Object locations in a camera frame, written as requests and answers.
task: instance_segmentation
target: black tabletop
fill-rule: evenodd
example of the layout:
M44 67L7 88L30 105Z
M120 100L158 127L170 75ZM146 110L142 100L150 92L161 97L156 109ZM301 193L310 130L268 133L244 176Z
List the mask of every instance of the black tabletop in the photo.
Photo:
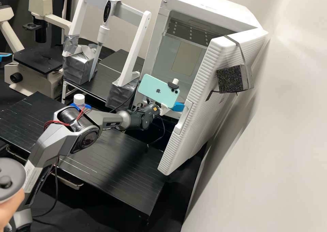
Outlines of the black tabletop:
M0 139L27 152L53 113L64 107L39 92L0 112ZM117 130L104 131L91 147L62 157L59 167L150 215L165 183L157 170L162 152Z

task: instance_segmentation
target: black bracket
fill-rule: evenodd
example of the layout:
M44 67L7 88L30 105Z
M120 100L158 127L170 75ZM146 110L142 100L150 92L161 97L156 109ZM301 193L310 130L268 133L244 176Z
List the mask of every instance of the black bracket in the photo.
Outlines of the black bracket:
M168 86L171 88L171 89L178 89L179 88L179 86L178 85L176 85L176 84L173 84L173 82L168 82L167 83L168 84Z

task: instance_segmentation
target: black cable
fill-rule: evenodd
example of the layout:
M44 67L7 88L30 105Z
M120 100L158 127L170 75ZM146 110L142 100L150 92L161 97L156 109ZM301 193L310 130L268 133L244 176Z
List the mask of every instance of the black cable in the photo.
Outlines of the black cable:
M54 174L55 174L55 180L56 180L56 199L55 199L52 207L47 212L45 212L43 214L40 214L40 215L35 215L35 216L33 216L33 218L35 218L35 217L42 217L42 216L47 215L49 212L51 212L54 209L54 207L57 204L57 201L58 201L58 175L57 175L57 167L58 167L58 164L59 164L59 156L58 156L57 161L56 161L56 164L54 166Z
M162 139L162 138L164 137L164 135L165 135L165 133L166 133L165 124L164 124L163 119L162 119L159 115L157 115L156 118L161 119L162 127L163 127L163 135L162 135L161 137L159 137L157 140L155 140L155 141L149 143L148 146L151 145L151 144L154 144L154 143L158 142L160 139Z
M63 228L61 228L60 226L58 226L57 224L54 224L54 223L43 222L43 221L40 221L40 220L38 220L36 218L34 218L33 221L44 224L44 225L50 225L50 226L53 226L53 227L59 229L60 231L64 231Z
M112 113L113 111L115 111L119 107L123 106L128 100L130 100L135 95L139 81L140 81L140 77L139 77L139 80L136 83L136 87L135 87L135 90L133 91L133 93L124 102L122 102L120 105L115 107L113 110L109 111L109 113Z

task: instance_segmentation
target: ribbed black surface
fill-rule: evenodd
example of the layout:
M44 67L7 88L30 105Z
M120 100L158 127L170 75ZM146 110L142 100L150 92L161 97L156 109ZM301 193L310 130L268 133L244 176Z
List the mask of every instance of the ribbed black surface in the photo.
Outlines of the ribbed black surface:
M99 61L98 71L90 82L88 81L82 85L77 85L71 81L70 83L74 84L78 88L81 88L97 99L107 100L109 90L111 88L111 83L119 78L127 56L128 52L124 50L118 50L102 61ZM141 72L143 63L144 59L137 57L133 71Z
M161 157L159 150L108 130L91 147L63 158L60 168L150 215L166 180L157 170Z
M63 106L38 92L19 101L0 112L0 138L30 152L44 122ZM108 130L91 147L63 157L59 167L150 215L166 180L157 170L161 157L161 151Z

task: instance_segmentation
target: label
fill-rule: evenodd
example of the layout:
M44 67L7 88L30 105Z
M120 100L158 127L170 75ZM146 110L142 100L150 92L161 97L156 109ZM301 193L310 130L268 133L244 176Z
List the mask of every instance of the label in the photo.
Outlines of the label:
M26 162L25 166L26 180L23 186L25 193L30 193L37 182L42 169L41 167L35 167L29 160Z
M116 126L119 125L119 122L112 122L112 123L107 123L106 126Z

